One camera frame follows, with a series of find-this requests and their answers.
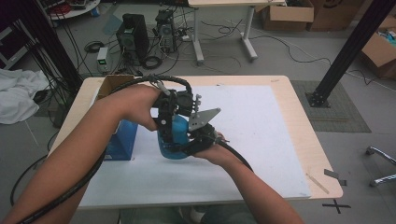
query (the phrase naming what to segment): chair leg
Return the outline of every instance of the chair leg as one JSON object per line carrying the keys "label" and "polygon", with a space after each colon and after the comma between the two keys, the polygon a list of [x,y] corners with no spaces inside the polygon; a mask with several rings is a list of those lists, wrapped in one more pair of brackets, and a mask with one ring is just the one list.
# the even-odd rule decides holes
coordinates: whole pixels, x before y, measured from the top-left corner
{"label": "chair leg", "polygon": [[[387,153],[379,150],[376,147],[367,147],[367,149],[366,149],[366,154],[367,155],[373,155],[375,153],[380,155],[385,160],[390,161],[393,165],[396,165],[396,160],[394,160]],[[370,181],[370,186],[376,187],[379,184],[387,183],[387,182],[394,181],[394,180],[396,180],[396,175],[388,175],[388,176],[385,176],[385,177]]]}
{"label": "chair leg", "polygon": [[395,181],[395,180],[396,180],[396,175],[388,175],[388,176],[385,176],[385,177],[370,181],[370,186],[371,187],[376,187],[376,186],[378,186],[380,184],[388,183],[390,181]]}

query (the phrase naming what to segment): person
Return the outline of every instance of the person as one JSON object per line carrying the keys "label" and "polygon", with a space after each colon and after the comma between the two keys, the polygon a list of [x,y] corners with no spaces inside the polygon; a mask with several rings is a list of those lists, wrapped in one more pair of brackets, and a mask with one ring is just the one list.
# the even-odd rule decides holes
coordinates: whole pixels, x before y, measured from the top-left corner
{"label": "person", "polygon": [[[150,109],[159,94],[153,87],[133,85],[95,102],[41,165],[1,223],[18,223],[72,188],[103,153],[120,120],[128,119],[155,131]],[[194,156],[222,167],[230,175],[258,223],[303,223],[279,194],[224,147],[214,145]],[[70,222],[87,186],[36,223]]]}

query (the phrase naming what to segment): cardboard box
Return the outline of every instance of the cardboard box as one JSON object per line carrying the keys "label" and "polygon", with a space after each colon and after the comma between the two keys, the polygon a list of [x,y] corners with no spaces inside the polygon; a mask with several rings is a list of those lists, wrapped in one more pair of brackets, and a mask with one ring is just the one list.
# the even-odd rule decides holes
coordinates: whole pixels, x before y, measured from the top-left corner
{"label": "cardboard box", "polygon": [[[385,30],[396,32],[394,17],[384,19],[378,28],[378,31]],[[385,37],[373,34],[361,52],[361,59],[376,76],[396,78],[396,47],[392,46]]]}
{"label": "cardboard box", "polygon": [[[120,84],[133,80],[134,76],[106,76],[96,99],[108,96]],[[106,147],[105,161],[129,161],[134,149],[137,124],[122,120]]]}
{"label": "cardboard box", "polygon": [[353,21],[364,0],[311,0],[315,9],[309,31],[345,30]]}
{"label": "cardboard box", "polygon": [[314,7],[302,0],[303,7],[269,6],[262,11],[264,30],[304,31],[314,20]]}

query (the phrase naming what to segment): hand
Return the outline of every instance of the hand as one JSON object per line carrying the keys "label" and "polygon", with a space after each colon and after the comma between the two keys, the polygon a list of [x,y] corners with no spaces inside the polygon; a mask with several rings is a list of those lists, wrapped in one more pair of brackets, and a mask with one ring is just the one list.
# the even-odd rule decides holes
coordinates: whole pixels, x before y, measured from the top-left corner
{"label": "hand", "polygon": [[136,84],[107,96],[103,101],[119,110],[121,119],[128,119],[150,131],[155,131],[157,124],[150,114],[150,109],[160,93],[160,90],[153,87]]}
{"label": "hand", "polygon": [[[218,135],[223,141],[225,141],[222,133],[218,133]],[[234,163],[242,163],[232,152],[220,146],[219,144],[215,144],[206,150],[197,152],[193,156],[196,158],[206,159],[223,168]]]}

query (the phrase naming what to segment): white table leg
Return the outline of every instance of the white table leg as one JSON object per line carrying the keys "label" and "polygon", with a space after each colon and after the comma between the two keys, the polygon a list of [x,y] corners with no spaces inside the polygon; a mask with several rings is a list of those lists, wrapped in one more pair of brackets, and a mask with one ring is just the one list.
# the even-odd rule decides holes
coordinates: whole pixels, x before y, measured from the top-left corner
{"label": "white table leg", "polygon": [[241,33],[242,42],[247,48],[247,52],[250,55],[250,60],[253,61],[258,58],[256,51],[251,46],[250,40],[248,39],[248,34],[250,33],[251,21],[253,20],[254,7],[249,7],[247,12],[247,24],[245,26],[245,32]]}
{"label": "white table leg", "polygon": [[194,34],[192,35],[192,44],[194,45],[195,56],[197,58],[197,64],[204,62],[204,54],[201,50],[201,44],[198,38],[198,8],[194,9]]}

